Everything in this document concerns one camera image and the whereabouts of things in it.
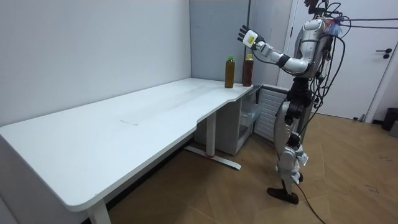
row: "bottle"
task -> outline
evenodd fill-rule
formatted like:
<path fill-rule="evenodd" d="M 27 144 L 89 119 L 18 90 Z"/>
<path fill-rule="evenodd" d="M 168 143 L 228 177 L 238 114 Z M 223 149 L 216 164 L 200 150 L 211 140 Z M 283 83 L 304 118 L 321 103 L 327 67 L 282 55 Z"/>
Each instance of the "bottle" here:
<path fill-rule="evenodd" d="M 248 54 L 243 63 L 243 86 L 251 86 L 251 77 L 253 73 L 254 60 L 251 54 Z"/>
<path fill-rule="evenodd" d="M 225 63 L 225 88 L 234 87 L 235 62 L 233 56 L 228 56 Z"/>

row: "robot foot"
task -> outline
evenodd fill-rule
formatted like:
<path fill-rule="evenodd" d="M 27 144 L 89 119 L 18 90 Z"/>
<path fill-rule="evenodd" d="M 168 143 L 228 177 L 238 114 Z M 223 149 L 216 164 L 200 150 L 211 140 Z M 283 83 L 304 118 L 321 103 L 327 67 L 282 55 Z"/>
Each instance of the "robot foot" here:
<path fill-rule="evenodd" d="M 283 200 L 289 203 L 292 203 L 294 205 L 297 205 L 299 203 L 299 196 L 297 194 L 293 193 L 289 195 L 285 189 L 274 189 L 274 188 L 268 188 L 267 193 L 279 200 Z"/>

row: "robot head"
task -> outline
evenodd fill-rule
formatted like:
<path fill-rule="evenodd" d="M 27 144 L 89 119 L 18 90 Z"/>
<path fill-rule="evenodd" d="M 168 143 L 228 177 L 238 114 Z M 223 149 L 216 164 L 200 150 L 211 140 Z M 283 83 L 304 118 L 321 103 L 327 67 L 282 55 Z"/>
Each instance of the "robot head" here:
<path fill-rule="evenodd" d="M 308 8 L 308 13 L 311 14 L 316 14 L 316 15 L 322 15 L 322 13 L 326 10 L 323 8 L 318 8 L 317 4 L 318 4 L 319 0 L 304 0 L 304 4 L 306 7 Z M 329 0 L 322 0 L 322 2 L 325 2 L 326 5 L 329 5 Z"/>

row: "floor cable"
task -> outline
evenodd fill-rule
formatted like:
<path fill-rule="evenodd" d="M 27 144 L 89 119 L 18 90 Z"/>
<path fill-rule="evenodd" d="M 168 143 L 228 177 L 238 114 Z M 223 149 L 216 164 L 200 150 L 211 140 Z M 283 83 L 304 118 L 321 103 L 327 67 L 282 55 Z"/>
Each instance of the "floor cable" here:
<path fill-rule="evenodd" d="M 312 213 L 313 213 L 323 224 L 326 224 L 326 223 L 319 217 L 319 215 L 314 211 L 314 209 L 312 208 L 310 202 L 309 202 L 308 199 L 307 199 L 307 196 L 305 196 L 305 193 L 304 193 L 304 191 L 301 189 L 301 187 L 300 187 L 296 182 L 294 182 L 294 183 L 295 183 L 295 184 L 297 185 L 297 187 L 300 189 L 301 193 L 303 193 L 304 198 L 305 198 L 305 200 L 307 201 L 307 204 L 308 204 L 308 206 L 310 207 L 310 210 L 312 211 Z"/>

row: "yellow tag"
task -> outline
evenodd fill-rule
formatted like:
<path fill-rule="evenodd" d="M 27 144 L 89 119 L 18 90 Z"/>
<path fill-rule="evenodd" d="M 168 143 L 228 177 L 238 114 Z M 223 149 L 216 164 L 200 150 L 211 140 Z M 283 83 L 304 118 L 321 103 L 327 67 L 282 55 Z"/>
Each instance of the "yellow tag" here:
<path fill-rule="evenodd" d="M 252 36 L 252 37 L 249 37 L 248 43 L 249 43 L 249 44 L 253 44 L 253 42 L 254 42 L 254 37 L 253 37 L 253 36 Z"/>

